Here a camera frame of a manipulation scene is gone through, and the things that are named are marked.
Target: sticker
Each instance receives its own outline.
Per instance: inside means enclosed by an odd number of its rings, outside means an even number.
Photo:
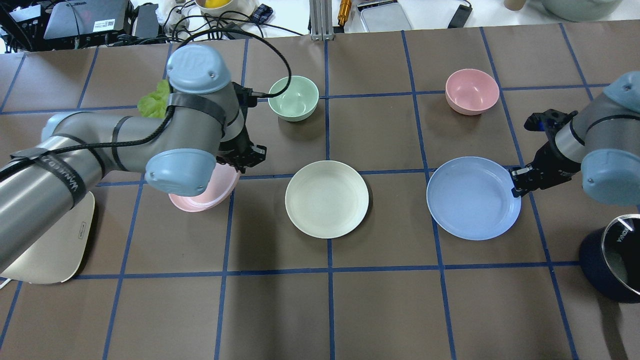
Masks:
[[[96,21],[93,23],[93,32],[113,30],[115,23],[116,19]]]

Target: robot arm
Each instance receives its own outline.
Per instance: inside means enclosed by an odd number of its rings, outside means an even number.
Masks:
[[[264,161],[245,127],[255,106],[251,90],[231,83],[220,54],[204,45],[176,50],[167,64],[174,88],[170,117],[122,117],[90,112],[59,113],[42,131],[42,143],[16,152],[7,167],[23,165],[0,183],[0,269],[19,257],[111,170],[145,173],[149,185],[167,193],[204,192],[219,163],[238,171]],[[156,136],[139,145],[126,142]],[[124,143],[61,152],[79,144]]]
[[[511,171],[514,197],[582,170],[582,187],[595,200],[640,204],[640,71],[622,75],[580,113],[535,113],[525,128],[546,132],[548,142],[531,163]]]

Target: plate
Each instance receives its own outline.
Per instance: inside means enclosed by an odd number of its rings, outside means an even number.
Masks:
[[[213,208],[223,202],[234,191],[240,173],[230,165],[216,164],[211,173],[211,179],[204,193],[198,196],[188,197],[169,194],[169,199],[180,210],[195,213]]]
[[[465,156],[448,161],[431,176],[427,205],[438,225],[467,240],[503,234],[520,214],[509,172],[489,159]]]
[[[362,176],[338,161],[317,161],[301,168],[287,186],[285,207],[303,233],[331,239],[355,229],[369,208]]]

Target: black strap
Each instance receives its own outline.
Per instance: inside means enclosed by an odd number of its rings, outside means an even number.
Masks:
[[[67,187],[74,205],[86,194],[86,185],[82,177],[60,155],[41,147],[32,147],[11,154],[14,161],[30,161],[54,174]]]
[[[208,116],[216,119],[220,123],[220,125],[222,125],[222,133],[224,136],[225,122],[227,120],[225,110],[220,107],[220,105],[207,99],[206,97],[174,92],[169,94],[167,106],[180,106],[181,108],[198,110],[207,114]]]
[[[608,117],[603,117],[602,119],[598,119],[596,121],[594,121],[591,125],[589,125],[589,127],[587,127],[587,133],[589,132],[589,130],[591,130],[592,127],[598,125],[599,123],[603,122],[603,121],[607,121],[607,120],[614,120],[614,119],[631,119],[631,120],[640,120],[640,117],[637,117],[635,115],[627,115],[627,114],[620,114],[620,115],[611,115]]]
[[[84,140],[82,140],[82,139],[80,139],[80,138],[78,138],[76,136],[73,136],[73,135],[70,135],[70,134],[66,134],[66,133],[56,133],[56,134],[53,134],[51,136],[60,136],[62,138],[71,139],[71,140],[73,140],[73,141],[75,141],[77,143],[83,144],[83,145],[86,144],[86,141],[84,141]],[[95,149],[90,147],[87,150],[89,150],[91,152],[91,154],[93,155],[95,160],[98,161],[98,164],[100,164],[100,170],[102,171],[102,177],[104,177],[106,175],[106,168],[104,166],[104,161],[98,155],[98,152]]]
[[[113,134],[111,135],[112,142],[118,141],[118,133],[120,133],[120,128],[122,127],[122,125],[124,125],[124,122],[127,121],[127,119],[129,118],[131,117],[130,116],[123,117],[122,119],[120,119],[120,121],[118,121],[118,124],[113,128]],[[122,162],[120,162],[120,157],[118,156],[118,147],[111,148],[111,155],[113,155],[113,161],[115,161],[116,165],[118,165],[120,170],[129,171],[127,170],[127,168],[124,167]]]
[[[569,121],[569,130],[571,131],[571,135],[573,135],[573,138],[575,139],[575,141],[579,142],[580,145],[584,146],[584,140],[578,136],[578,134],[575,132],[575,129],[573,128],[573,121]]]

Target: pink plate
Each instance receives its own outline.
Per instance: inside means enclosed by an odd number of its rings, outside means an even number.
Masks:
[[[194,197],[179,196],[171,193],[169,194],[169,199],[180,210],[190,213],[204,211],[223,202],[234,191],[239,179],[240,173],[234,167],[216,164],[204,193]]]
[[[453,110],[478,115],[495,105],[500,90],[491,75],[476,69],[462,69],[447,79],[445,97]]]

